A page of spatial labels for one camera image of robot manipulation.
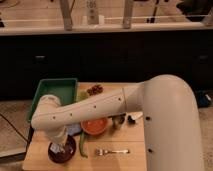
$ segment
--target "black cable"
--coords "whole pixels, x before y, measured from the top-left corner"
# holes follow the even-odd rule
[[[71,5],[71,7],[70,7],[70,12],[71,12],[71,13],[72,13],[72,10],[73,10],[73,8],[74,8],[74,5],[75,5],[75,0],[72,1],[72,5]]]
[[[26,142],[28,142],[28,140],[17,130],[17,128],[3,115],[0,113],[0,116],[7,121],[7,123],[14,129],[14,131],[21,137],[23,138],[23,140],[25,140]]]

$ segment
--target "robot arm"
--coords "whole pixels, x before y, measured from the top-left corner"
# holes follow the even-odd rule
[[[57,97],[44,96],[32,126],[60,143],[65,125],[140,110],[148,171],[204,171],[196,101],[190,87],[175,76],[158,76],[64,107]]]

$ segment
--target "green tray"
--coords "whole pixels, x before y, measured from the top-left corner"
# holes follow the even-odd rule
[[[76,78],[40,80],[30,111],[27,115],[27,121],[31,122],[38,101],[45,94],[53,94],[57,96],[60,99],[62,106],[75,102],[77,95],[77,82]]]

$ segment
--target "orange bowl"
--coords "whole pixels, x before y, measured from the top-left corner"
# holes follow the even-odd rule
[[[99,135],[103,133],[108,124],[107,118],[89,120],[81,122],[82,129],[89,135]]]

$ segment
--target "silver fork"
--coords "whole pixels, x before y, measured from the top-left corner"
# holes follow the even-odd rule
[[[106,155],[106,154],[113,154],[113,153],[120,153],[120,154],[128,154],[130,153],[130,150],[129,149],[126,149],[126,150],[105,150],[105,149],[95,149],[95,154],[97,156],[103,156],[103,155]]]

